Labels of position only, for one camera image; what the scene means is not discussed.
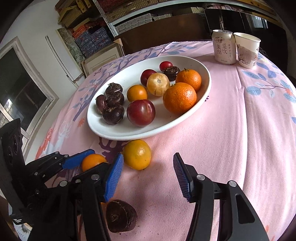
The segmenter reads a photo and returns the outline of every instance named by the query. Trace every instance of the window frame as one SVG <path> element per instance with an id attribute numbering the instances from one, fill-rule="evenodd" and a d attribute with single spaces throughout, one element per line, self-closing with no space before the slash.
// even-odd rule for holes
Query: window frame
<path id="1" fill-rule="evenodd" d="M 21 128 L 21 133 L 24 136 L 23 141 L 27 139 L 27 141 L 23 142 L 22 150 L 24 158 L 27 157 L 30 147 L 36 137 L 36 134 L 41 127 L 44 119 L 48 115 L 49 111 L 53 108 L 53 106 L 58 101 L 59 97 L 56 93 L 48 86 L 46 81 L 43 79 L 41 74 L 33 65 L 32 61 L 29 59 L 26 54 L 24 48 L 22 47 L 19 38 L 16 36 L 10 42 L 8 42 L 2 49 L 0 49 L 0 59 L 11 49 L 14 49 L 17 57 L 22 63 L 24 69 L 31 77 L 32 81 L 38 86 L 38 88 L 43 92 L 46 96 L 45 102 L 42 104 L 40 109 L 37 111 L 30 125 L 28 126 L 27 131 Z M 9 113 L 4 109 L 4 107 L 0 104 L 0 112 L 5 116 L 8 121 L 12 121 L 13 118 L 9 115 Z"/>

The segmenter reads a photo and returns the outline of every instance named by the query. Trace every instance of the dark brown water chestnut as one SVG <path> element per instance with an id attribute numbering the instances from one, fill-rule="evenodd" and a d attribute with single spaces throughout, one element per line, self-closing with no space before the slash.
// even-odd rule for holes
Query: dark brown water chestnut
<path id="1" fill-rule="evenodd" d="M 124 116 L 124 107 L 122 105 L 115 104 L 110 106 L 103 113 L 103 119 L 108 125 L 116 125 L 119 123 Z"/>
<path id="2" fill-rule="evenodd" d="M 108 85 L 107 89 L 105 90 L 105 95 L 108 97 L 109 95 L 111 95 L 114 92 L 122 92 L 122 86 L 120 84 L 116 84 L 116 83 L 111 83 Z"/>
<path id="3" fill-rule="evenodd" d="M 117 91 L 109 95 L 106 99 L 106 103 L 108 106 L 112 106 L 115 104 L 123 105 L 124 102 L 124 95 Z"/>
<path id="4" fill-rule="evenodd" d="M 100 114 L 103 114 L 109 107 L 106 102 L 106 96 L 105 95 L 99 95 L 96 98 L 96 107 L 98 109 L 98 112 Z"/>
<path id="5" fill-rule="evenodd" d="M 166 68 L 163 73 L 168 77 L 169 81 L 175 81 L 180 69 L 177 66 Z"/>
<path id="6" fill-rule="evenodd" d="M 135 228 L 138 215 L 136 210 L 128 203 L 113 200 L 106 208 L 108 229 L 112 233 L 127 232 Z"/>

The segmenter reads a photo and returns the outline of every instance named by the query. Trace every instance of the can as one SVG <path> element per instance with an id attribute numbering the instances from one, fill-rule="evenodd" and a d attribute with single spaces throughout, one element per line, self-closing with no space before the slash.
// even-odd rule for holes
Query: can
<path id="1" fill-rule="evenodd" d="M 231 31 L 216 29 L 212 34 L 215 60 L 234 64 L 236 59 L 235 37 Z"/>

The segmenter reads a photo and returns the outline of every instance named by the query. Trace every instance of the small red fruit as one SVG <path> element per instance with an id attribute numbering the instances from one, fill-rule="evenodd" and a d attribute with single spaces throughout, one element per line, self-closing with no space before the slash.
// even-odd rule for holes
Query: small red fruit
<path id="1" fill-rule="evenodd" d="M 173 64 L 171 62 L 169 62 L 169 61 L 163 61 L 163 62 L 160 63 L 159 69 L 161 71 L 164 71 L 166 68 L 172 67 L 172 66 L 173 66 Z"/>
<path id="2" fill-rule="evenodd" d="M 147 80 L 150 77 L 150 75 L 156 73 L 156 71 L 152 70 L 152 69 L 147 69 L 144 70 L 143 73 L 141 74 L 140 80 L 141 80 L 141 84 L 144 86 L 147 86 Z"/>
<path id="3" fill-rule="evenodd" d="M 126 110 L 127 117 L 136 126 L 147 126 L 155 118 L 155 107 L 150 100 L 135 100 Z"/>

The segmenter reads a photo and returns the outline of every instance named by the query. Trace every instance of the plate rim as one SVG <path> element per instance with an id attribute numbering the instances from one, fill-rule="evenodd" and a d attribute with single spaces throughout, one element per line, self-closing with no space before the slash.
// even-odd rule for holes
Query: plate rim
<path id="1" fill-rule="evenodd" d="M 209 74 L 209 85 L 205 91 L 205 93 L 203 94 L 203 96 L 200 98 L 200 100 L 190 109 L 188 110 L 186 113 L 184 113 L 183 115 L 179 116 L 178 118 L 174 119 L 173 121 L 163 125 L 163 126 L 160 126 L 158 128 L 155 128 L 153 130 L 150 130 L 150 131 L 146 131 L 146 132 L 143 132 L 143 133 L 139 133 L 139 134 L 134 134 L 134 135 L 129 135 L 129 136 L 119 136 L 119 137 L 116 137 L 116 136 L 109 136 L 109 135 L 105 135 L 105 134 L 102 134 L 96 130 L 94 130 L 91 125 L 89 124 L 89 109 L 90 109 L 90 103 L 92 102 L 92 100 L 94 98 L 96 98 L 96 93 L 103 87 L 103 85 L 105 83 L 107 83 L 110 79 L 112 79 L 113 77 L 115 77 L 116 75 L 112 76 L 109 80 L 107 80 L 98 90 L 97 92 L 95 93 L 94 97 L 92 98 L 92 100 L 90 101 L 89 103 L 89 106 L 87 108 L 87 114 L 86 114 L 86 118 L 87 118 L 87 124 L 89 126 L 89 128 L 91 129 L 92 132 L 94 132 L 96 135 L 102 137 L 102 138 L 105 138 L 105 139 L 108 139 L 108 140 L 113 140 L 113 141 L 130 141 L 130 140 L 137 140 L 137 139 L 143 139 L 143 138 L 148 138 L 148 137 L 151 137 L 151 136 L 154 136 L 156 134 L 159 134 L 159 133 L 162 133 L 164 131 L 167 131 L 173 127 L 175 127 L 176 125 L 180 124 L 182 121 L 184 121 L 185 119 L 189 118 L 191 115 L 193 115 L 200 107 L 201 105 L 204 103 L 204 101 L 206 100 L 207 96 L 209 95 L 210 93 L 210 90 L 211 90 L 211 87 L 212 87 L 212 77 L 211 77 L 211 74 L 208 70 L 208 68 L 200 61 L 194 59 L 194 58 L 191 58 L 191 57 L 187 57 L 187 56 L 182 56 L 182 55 L 170 55 L 170 56 L 177 56 L 177 57 L 184 57 L 184 58 L 190 58 L 190 59 L 193 59 L 197 62 L 199 62 L 207 71 L 207 73 Z"/>

